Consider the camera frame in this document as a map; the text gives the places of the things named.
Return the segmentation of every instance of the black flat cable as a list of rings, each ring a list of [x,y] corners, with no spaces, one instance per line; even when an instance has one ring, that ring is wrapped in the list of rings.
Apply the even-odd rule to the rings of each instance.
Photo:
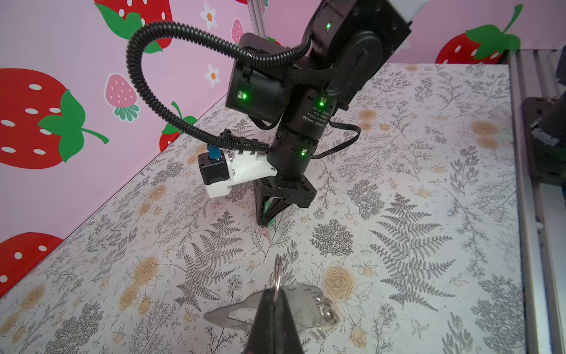
[[[342,129],[342,130],[351,130],[351,131],[355,131],[357,134],[355,137],[341,143],[338,144],[336,146],[334,146],[331,149],[328,149],[324,152],[321,152],[317,155],[313,155],[311,157],[311,159],[316,160],[316,159],[322,159],[325,156],[331,155],[333,153],[336,153],[340,150],[343,150],[347,147],[349,147],[350,145],[352,145],[353,143],[356,142],[356,140],[358,140],[360,133],[362,132],[362,129],[360,129],[359,126],[357,125],[353,125],[353,124],[346,124],[346,123],[338,123],[338,122],[333,122],[333,121],[328,121],[328,124],[333,127],[333,128],[337,128],[337,129]]]
[[[205,142],[207,144],[215,145],[220,148],[229,150],[246,150],[246,151],[264,151],[270,149],[267,143],[253,142],[252,140],[230,140],[217,137],[206,131],[199,129],[189,123],[185,122],[180,117],[171,112],[161,101],[153,94],[149,88],[145,77],[142,72],[142,55],[146,47],[153,41],[163,38],[177,38],[186,41],[194,42],[201,46],[205,46],[224,54],[236,61],[243,62],[246,59],[250,61],[250,66],[253,68],[273,67],[289,65],[301,57],[305,56],[311,46],[312,27],[316,17],[319,15],[325,0],[321,0],[316,11],[311,17],[307,28],[303,34],[303,42],[281,53],[255,53],[253,50],[247,48],[240,48],[238,45],[223,40],[210,33],[204,32],[195,27],[177,23],[177,22],[153,22],[144,25],[137,30],[130,38],[126,50],[126,66],[130,79],[136,88],[140,97],[145,103],[164,121],[171,124],[180,131]]]

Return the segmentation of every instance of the floral patterned tablecloth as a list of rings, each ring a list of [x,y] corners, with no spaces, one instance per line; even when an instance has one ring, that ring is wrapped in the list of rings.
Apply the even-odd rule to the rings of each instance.
[[[360,139],[311,162],[315,201],[268,237],[252,184],[208,199],[182,135],[2,299],[0,353],[241,353],[203,314],[268,286],[278,253],[340,319],[300,333],[308,353],[525,352],[510,117],[506,66],[385,65],[334,118]],[[275,133],[223,101],[197,124]]]

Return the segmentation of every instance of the strawberry leaf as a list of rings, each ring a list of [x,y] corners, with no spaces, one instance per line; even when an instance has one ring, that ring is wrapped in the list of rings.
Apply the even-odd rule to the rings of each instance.
[[[81,131],[61,136],[61,140],[59,141],[59,155],[61,156],[61,160],[67,162],[67,160],[79,152],[83,146],[84,137]]]
[[[43,118],[38,124],[39,127],[46,129],[52,134],[59,135],[60,137],[73,132],[77,132],[79,128],[70,124],[69,119],[61,116],[47,116]]]
[[[474,59],[485,59],[491,56],[495,52],[497,52],[497,49],[493,43],[485,43],[479,46],[478,51],[474,56]]]
[[[104,21],[108,25],[108,28],[110,28],[112,32],[114,32],[118,37],[128,40],[130,39],[130,37],[137,28],[132,31],[131,28],[128,28],[128,26],[126,25],[126,21],[124,21],[124,19],[122,19],[120,15],[118,15],[116,12],[114,12],[114,10],[110,9],[109,7],[100,4],[95,4],[95,6],[100,11],[100,14],[102,15]]]
[[[508,49],[519,49],[521,40],[515,35],[506,35],[492,24],[466,31],[466,37],[472,42],[479,43],[474,59],[485,59],[495,52],[502,54]]]
[[[190,125],[193,125],[194,123],[196,123],[196,118],[193,116],[187,116],[185,118],[183,118],[183,120],[187,123],[189,123]]]
[[[521,49],[521,40],[515,35],[503,35],[502,42],[505,43],[505,49]]]
[[[161,47],[159,46],[159,44],[157,44],[157,42],[151,42],[149,43],[149,45],[147,47],[145,47],[144,52],[148,53],[148,54],[152,54],[155,52],[163,52],[163,49],[161,49]]]
[[[486,24],[466,31],[466,37],[468,37],[470,41],[481,44],[498,36],[501,36],[501,31],[497,28],[497,26],[492,24]]]
[[[136,12],[131,12],[124,20],[114,10],[104,5],[95,4],[108,25],[108,28],[114,32],[118,37],[130,40],[132,35],[142,27],[142,17]],[[163,50],[157,42],[151,42],[144,50],[146,53],[162,52]]]
[[[193,125],[194,123],[196,123],[196,118],[193,117],[193,116],[187,116],[187,117],[183,118],[183,120],[185,122],[189,123],[190,125]],[[169,135],[169,134],[175,134],[178,131],[179,131],[179,129],[177,129],[174,126],[172,126],[171,124],[167,123],[167,125],[165,126],[165,128],[161,132],[165,135]]]
[[[80,129],[84,124],[86,114],[84,113],[83,106],[75,100],[70,90],[65,91],[63,96],[61,96],[60,105],[61,114],[65,118],[65,123],[75,129]]]
[[[161,130],[161,132],[165,135],[175,134],[177,131],[179,131],[179,129],[175,128],[174,126],[172,126],[169,123],[167,123],[165,128],[163,130]]]

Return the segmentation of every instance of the fern print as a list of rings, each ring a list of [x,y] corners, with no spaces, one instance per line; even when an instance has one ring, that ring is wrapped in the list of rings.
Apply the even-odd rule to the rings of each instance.
[[[448,216],[453,217],[462,215],[462,226],[456,229],[458,234],[468,234],[469,237],[462,243],[462,248],[466,251],[471,250],[472,258],[470,264],[466,268],[470,274],[481,279],[486,274],[484,266],[488,265],[485,251],[479,246],[480,240],[489,241],[486,233],[477,227],[477,223],[481,223],[482,219],[473,211],[472,207],[464,206],[458,198],[448,189],[444,188],[452,196],[452,207],[448,210]]]
[[[233,203],[236,203],[236,202],[239,202],[242,199],[244,199],[244,197],[246,196],[246,194],[248,193],[249,190],[254,190],[254,182],[253,181],[240,183],[240,184],[237,184],[235,186],[232,186],[232,190],[230,191],[230,194],[228,194],[224,198],[227,201],[231,201]]]
[[[403,144],[401,147],[403,152],[400,152],[397,158],[387,165],[387,171],[396,174],[406,173],[420,182],[419,173],[424,168],[421,166],[421,161],[432,159],[434,155],[430,151],[433,149],[433,145],[427,144],[420,139],[408,145]]]
[[[387,335],[385,331],[391,328],[391,324],[396,318],[395,310],[390,304],[382,305],[379,308],[378,317],[374,318],[374,325],[371,329],[372,337],[376,340],[375,354],[383,354],[393,350],[395,342],[391,337],[385,337]]]
[[[227,305],[235,304],[242,300],[242,296],[236,295],[237,292],[242,290],[242,277],[240,275],[232,275],[228,279],[228,291],[226,295],[229,297]],[[215,330],[218,327],[208,325],[204,328],[204,333],[207,335],[207,354],[217,354],[219,349],[230,347],[238,336],[236,331],[228,331],[222,328],[220,334],[216,334]]]
[[[312,233],[311,243],[324,257],[328,254],[335,256],[352,253],[352,238],[354,235],[338,220],[332,219],[328,225],[319,224]]]
[[[466,149],[460,150],[460,159],[450,162],[454,174],[450,175],[450,185],[456,194],[462,193],[466,195],[466,185],[473,186],[478,182],[479,171],[475,169],[479,159],[476,156],[478,153],[474,146],[468,146]]]
[[[514,170],[500,173],[497,182],[480,185],[477,197],[473,202],[476,208],[485,214],[493,216],[497,223],[516,220],[517,186]]]
[[[456,261],[455,259],[444,263],[426,262],[431,253],[436,253],[443,243],[452,240],[449,236],[428,236],[440,226],[436,223],[417,223],[417,221],[432,216],[425,212],[413,211],[417,205],[409,204],[410,200],[397,193],[391,207],[385,209],[392,215],[383,217],[390,222],[378,221],[391,235],[386,236],[377,231],[375,234],[383,245],[371,244],[370,247],[383,258],[387,265],[389,278],[382,279],[385,284],[393,286],[398,293],[390,295],[391,300],[405,303],[412,302],[434,311],[438,311],[421,293],[433,296],[454,297],[436,289],[427,281],[433,276],[439,278]]]
[[[425,134],[432,134],[434,135],[434,141],[440,144],[448,143],[448,139],[444,136],[440,130],[434,129],[429,127],[428,125],[424,126],[424,133]]]
[[[78,354],[79,348],[98,331],[102,313],[98,302],[86,303],[78,319],[73,316],[63,321],[61,328],[55,331],[54,340],[47,343],[45,354]]]
[[[250,133],[254,131],[250,124],[250,120],[248,120],[247,118],[242,118],[230,130],[232,131],[232,134],[237,137],[249,137]]]
[[[160,183],[164,183],[168,178],[173,178],[179,176],[181,172],[185,169],[182,162],[170,161],[167,163],[167,168],[156,173],[151,182],[152,186],[157,186]]]
[[[316,197],[320,205],[313,214],[318,220],[322,219],[324,217],[324,213],[328,211],[330,195],[336,194],[336,190],[333,187],[333,183],[336,183],[336,177],[328,170],[324,160],[321,159],[320,162],[322,162],[324,169],[316,179],[322,181],[323,184],[320,188],[318,188],[318,196]]]
[[[234,270],[217,270],[220,266],[227,264],[237,254],[242,253],[243,249],[232,247],[242,241],[240,237],[232,236],[234,232],[240,231],[239,228],[232,227],[235,223],[228,210],[224,212],[217,222],[212,224],[214,230],[206,230],[208,236],[201,235],[202,248],[192,242],[194,255],[185,255],[187,265],[187,275],[185,282],[177,285],[184,296],[177,297],[175,302],[179,305],[189,304],[198,311],[201,311],[197,297],[208,300],[219,300],[218,294],[210,289],[210,286],[218,282]]]
[[[424,78],[421,84],[415,87],[415,99],[421,103],[425,103],[425,99],[432,96],[432,78]]]
[[[446,107],[450,106],[450,103],[452,103],[452,101],[457,100],[464,93],[456,93],[456,90],[460,89],[462,85],[455,84],[453,75],[448,75],[447,72],[439,72],[438,76],[442,77],[442,80],[440,80],[440,83],[442,84],[442,86],[440,86],[440,89],[445,93],[437,93],[436,95],[439,96],[444,101],[444,103],[446,103],[446,106],[441,109],[444,110]]]
[[[363,220],[379,214],[385,206],[378,192],[378,185],[370,185],[368,180],[361,180],[348,191],[348,196],[354,205],[359,208],[359,215]]]
[[[299,251],[297,250],[297,243],[291,241],[291,245],[287,246],[287,253],[284,253],[281,257],[281,286],[285,284],[293,284],[296,283],[297,280],[295,279],[295,275],[293,274],[293,269],[289,269],[289,266],[292,263],[297,262],[299,260]],[[273,284],[273,272],[269,274],[269,279],[267,284]]]
[[[470,332],[464,328],[464,323],[460,316],[454,316],[450,312],[451,321],[448,321],[450,333],[446,333],[446,338],[442,339],[442,351],[444,354],[463,354],[469,353],[474,344],[474,339]]]
[[[409,110],[407,110],[408,105],[409,102],[407,101],[399,102],[399,104],[396,107],[396,111],[391,114],[393,119],[389,121],[389,123],[391,123],[392,126],[394,126],[399,130],[399,134],[403,135],[405,139],[407,138],[404,134],[405,129],[407,129],[407,127],[411,125],[410,121],[405,122],[405,119],[409,118],[409,114],[408,114]]]
[[[158,330],[169,327],[176,310],[175,305],[157,300],[147,317],[136,324],[134,333],[130,335],[129,354],[171,354],[171,339],[164,340],[165,334]]]
[[[378,180],[383,176],[383,162],[390,158],[391,154],[397,152],[397,146],[393,141],[398,137],[389,134],[377,134],[367,137],[369,144],[362,148],[362,152],[349,156],[338,168],[340,177],[350,182],[358,172],[367,177]]]
[[[496,353],[514,354],[514,349],[524,352],[525,316],[521,284],[497,275],[478,283],[493,301],[478,300],[478,305],[471,308],[478,316],[475,324],[489,333],[483,338],[484,343]]]
[[[126,255],[127,244],[135,240],[137,234],[138,234],[138,227],[135,227],[133,230],[130,231],[130,234],[127,237],[124,237],[120,240],[118,247],[111,250],[106,255],[106,257],[100,262],[100,265],[97,268],[98,272],[90,280],[91,283],[96,283],[97,281],[101,280],[112,270],[112,265],[118,262],[120,259],[122,259],[124,255]]]

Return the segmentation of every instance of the strawberry decal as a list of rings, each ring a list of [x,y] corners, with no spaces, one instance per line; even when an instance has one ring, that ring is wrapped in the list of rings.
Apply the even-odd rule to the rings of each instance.
[[[173,101],[173,102],[171,102],[171,105],[173,107],[175,107],[175,109],[179,113],[179,117],[182,118],[183,115],[181,114],[181,110],[179,109],[179,106],[177,105],[177,103],[175,103],[175,101]],[[196,118],[193,117],[193,116],[187,116],[187,117],[183,118],[183,120],[185,122],[189,123],[190,125],[193,125],[194,123],[196,123]],[[169,146],[169,144],[174,142],[175,139],[177,139],[181,133],[179,132],[179,129],[175,128],[174,126],[172,126],[169,123],[167,123],[167,125],[165,126],[165,128],[161,132],[163,134],[161,135],[161,139],[159,139],[159,150],[161,152],[163,152],[163,150],[165,150],[165,148],[167,146]]]
[[[281,43],[279,43],[278,41],[276,41],[275,38],[267,37],[267,40],[270,41],[270,42],[273,42],[273,43],[275,43],[275,44],[277,44],[277,45],[281,45]]]
[[[59,237],[26,232],[0,244],[0,297],[63,242]]]
[[[497,64],[505,50],[519,49],[521,40],[505,34],[515,23],[523,5],[515,6],[513,18],[501,32],[497,26],[486,24],[454,37],[442,48],[437,64]]]
[[[106,79],[104,94],[106,102],[115,107],[114,115],[123,121],[133,123],[138,119],[139,107],[136,105],[138,96],[136,90],[120,74],[110,74]]]
[[[247,5],[247,0],[236,0],[236,1]],[[265,14],[265,9],[269,6],[269,0],[262,0],[260,1],[260,3],[261,3],[261,13]]]
[[[67,160],[84,146],[85,113],[63,84],[43,72],[0,69],[0,163],[42,169]]]
[[[232,24],[232,40],[234,43],[239,44],[240,39],[244,35],[244,29],[242,27],[242,22],[240,19],[235,18],[234,23]]]
[[[146,23],[173,21],[169,0],[95,0],[95,6],[110,30],[126,40]],[[161,52],[170,43],[171,38],[157,40],[145,52]]]

